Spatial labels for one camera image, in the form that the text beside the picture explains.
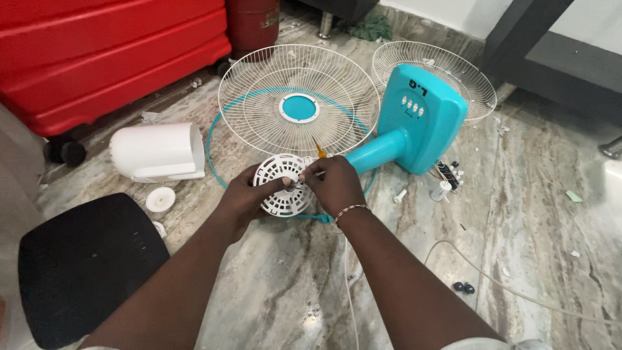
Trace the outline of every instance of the marble floor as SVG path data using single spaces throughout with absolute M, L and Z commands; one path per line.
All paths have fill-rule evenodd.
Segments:
M 277 44 L 322 45 L 370 72 L 371 56 L 380 44 L 339 32 L 320 40 L 315 36 L 315 12 L 297 15 L 284 9 L 281 17 Z M 195 77 L 203 80 L 202 86 L 190 87 Z M 152 220 L 163 223 L 166 246 L 175 253 L 210 215 L 224 189 L 209 172 L 204 179 L 168 182 L 177 201 L 170 210 L 150 212 L 145 198 L 161 184 L 132 182 L 115 171 L 108 141 L 124 126 L 181 121 L 194 121 L 206 137 L 218 113 L 219 82 L 213 71 L 203 69 L 102 117 L 95 131 L 83 138 L 88 148 L 84 164 L 76 169 L 50 167 L 43 181 L 48 186 L 38 198 L 44 215 L 53 217 L 86 201 L 125 192 Z M 142 111 L 160 114 L 143 120 Z M 509 131 L 500 134 L 502 126 Z M 437 183 L 432 176 L 408 174 L 393 163 L 380 168 L 368 203 L 422 261 L 434 242 L 452 240 L 484 271 L 521 293 L 596 318 L 619 320 L 622 215 L 619 202 L 612 203 L 622 194 L 606 191 L 607 159 L 596 145 L 621 133 L 617 126 L 518 90 L 501 111 L 464 127 L 443 157 L 458 161 L 465 171 L 465 183 L 448 197 L 449 203 L 430 199 Z M 226 182 L 262 160 L 224 123 L 217 124 L 211 142 L 212 160 Z M 402 189 L 408 190 L 404 202 L 393 203 Z M 572 202 L 567 190 L 583 202 Z M 321 209 L 315 204 L 309 212 Z M 321 222 L 253 222 L 225 255 L 196 348 L 354 349 L 344 248 L 343 235 Z M 353 253 L 347 265 L 361 349 L 392 349 Z M 536 338 L 553 349 L 622 348 L 619 327 L 566 316 L 515 297 L 480 276 L 449 245 L 437 246 L 427 265 L 448 286 L 470 282 L 476 293 L 461 297 L 510 341 Z

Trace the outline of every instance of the caster wheel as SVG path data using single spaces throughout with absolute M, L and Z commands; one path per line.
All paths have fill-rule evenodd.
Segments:
M 43 156 L 47 161 L 57 164 L 63 164 L 64 161 L 60 157 L 60 149 L 62 148 L 61 143 L 57 142 L 48 142 L 43 146 Z
M 221 79 L 225 79 L 225 74 L 227 73 L 227 70 L 229 70 L 229 68 L 231 68 L 231 63 L 229 63 L 229 62 L 221 62 L 221 63 L 218 65 L 218 68 L 217 68 L 217 70 L 216 70 L 216 71 L 217 71 L 218 76 L 219 76 Z
M 86 149 L 76 141 L 67 142 L 60 150 L 60 157 L 69 166 L 78 166 L 86 159 Z

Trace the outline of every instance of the green cloth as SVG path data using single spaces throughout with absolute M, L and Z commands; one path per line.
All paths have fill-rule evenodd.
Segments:
M 372 16 L 367 22 L 359 23 L 354 26 L 344 20 L 340 20 L 337 22 L 337 28 L 344 33 L 368 41 L 376 41 L 379 37 L 393 40 L 393 30 L 391 25 L 389 25 L 389 20 L 386 16 L 381 14 Z

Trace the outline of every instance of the wire fan grill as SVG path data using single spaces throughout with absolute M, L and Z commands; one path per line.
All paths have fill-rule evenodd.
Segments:
M 493 86 L 474 65 L 440 47 L 413 41 L 389 42 L 374 53 L 373 77 L 380 94 L 393 68 L 402 63 L 425 69 L 458 92 L 468 105 L 464 125 L 481 120 L 497 105 Z
M 254 186 L 260 186 L 273 179 L 283 176 L 298 181 L 298 176 L 307 167 L 305 161 L 294 154 L 277 154 L 263 161 L 257 168 L 253 179 Z M 289 217 L 299 214 L 311 202 L 311 189 L 303 183 L 293 187 L 291 191 L 279 191 L 261 203 L 261 207 L 268 213 Z
M 356 63 L 322 47 L 278 45 L 235 62 L 218 90 L 223 118 L 269 154 L 317 157 L 361 143 L 376 126 L 380 99 Z

